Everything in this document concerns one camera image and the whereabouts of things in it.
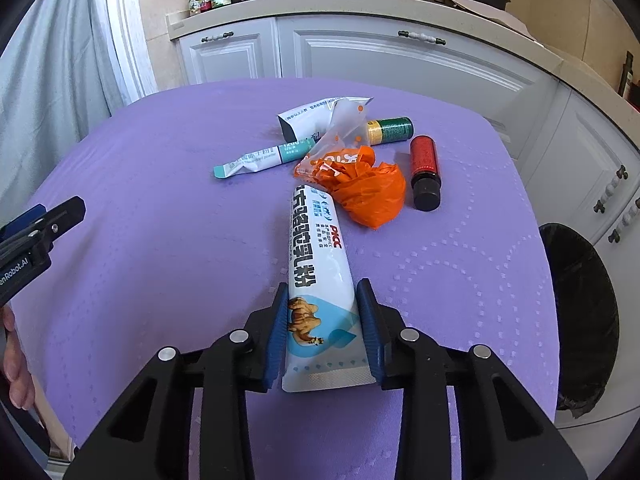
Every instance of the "kitchen counter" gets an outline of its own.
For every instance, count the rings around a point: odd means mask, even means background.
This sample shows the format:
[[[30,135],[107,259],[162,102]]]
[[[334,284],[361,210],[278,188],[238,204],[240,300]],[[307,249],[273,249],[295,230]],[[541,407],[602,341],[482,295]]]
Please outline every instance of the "kitchen counter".
[[[557,77],[599,108],[638,148],[640,113],[586,63],[470,12],[422,0],[252,0],[186,18],[166,16],[169,38],[219,25],[294,14],[360,14],[420,23],[450,30],[496,46]]]

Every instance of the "cabinet handle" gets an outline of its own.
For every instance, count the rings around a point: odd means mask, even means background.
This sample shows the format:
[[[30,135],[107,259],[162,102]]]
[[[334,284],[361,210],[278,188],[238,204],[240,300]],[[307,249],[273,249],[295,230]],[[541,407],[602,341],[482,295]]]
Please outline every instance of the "cabinet handle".
[[[206,38],[202,38],[200,43],[207,43],[208,41],[217,41],[217,40],[226,40],[226,38],[231,38],[234,32],[224,32],[223,34],[219,34],[217,36],[207,36]]]
[[[606,204],[607,200],[609,200],[609,198],[611,198],[613,194],[616,192],[616,188],[618,187],[618,184],[620,184],[620,180],[622,179],[626,180],[628,178],[629,178],[629,174],[626,172],[625,165],[620,164],[620,169],[616,171],[616,176],[614,176],[611,179],[611,182],[607,184],[607,187],[604,189],[604,193],[602,194],[600,199],[596,202],[596,205],[593,206],[593,211],[596,213],[598,211],[601,213],[604,213],[604,205]]]
[[[407,30],[398,30],[398,36],[402,36],[403,38],[411,38],[412,40],[426,41],[427,43],[435,43],[436,45],[447,44],[447,40],[443,40],[442,38],[427,36],[426,34],[417,34],[416,32],[409,32]]]
[[[632,203],[628,211],[622,215],[622,218],[620,219],[620,222],[618,223],[616,228],[613,229],[609,237],[607,237],[607,240],[609,240],[610,244],[612,244],[613,242],[615,243],[620,242],[620,233],[631,225],[631,222],[633,222],[634,218],[638,215],[639,211],[640,211],[640,198],[637,198],[635,202]]]

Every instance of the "black trash bag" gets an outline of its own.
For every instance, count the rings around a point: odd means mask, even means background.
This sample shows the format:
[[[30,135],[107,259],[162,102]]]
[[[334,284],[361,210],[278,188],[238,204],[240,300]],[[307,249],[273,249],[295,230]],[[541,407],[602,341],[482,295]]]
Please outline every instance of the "black trash bag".
[[[574,418],[600,400],[618,354],[618,304],[593,246],[562,224],[540,227],[551,269],[560,338],[558,410]]]

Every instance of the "black bottle cap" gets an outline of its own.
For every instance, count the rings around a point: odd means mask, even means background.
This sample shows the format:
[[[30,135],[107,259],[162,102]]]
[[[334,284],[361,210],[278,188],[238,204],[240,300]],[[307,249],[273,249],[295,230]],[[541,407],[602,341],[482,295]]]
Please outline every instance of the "black bottle cap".
[[[414,184],[414,205],[420,211],[433,211],[440,205],[440,183],[434,178],[419,178]]]

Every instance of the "silver screw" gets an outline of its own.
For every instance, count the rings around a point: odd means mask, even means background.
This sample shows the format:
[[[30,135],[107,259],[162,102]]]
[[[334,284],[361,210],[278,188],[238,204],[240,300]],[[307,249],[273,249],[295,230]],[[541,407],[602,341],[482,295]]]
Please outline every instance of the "silver screw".
[[[405,328],[400,333],[400,337],[405,341],[418,341],[420,333],[415,328]]]
[[[491,357],[491,349],[485,345],[474,346],[474,354],[481,359]]]
[[[170,346],[165,346],[161,351],[158,352],[158,358],[161,361],[170,361],[175,357],[175,348],[171,348]]]
[[[234,330],[229,334],[229,339],[234,343],[244,343],[249,339],[249,333],[246,330]]]

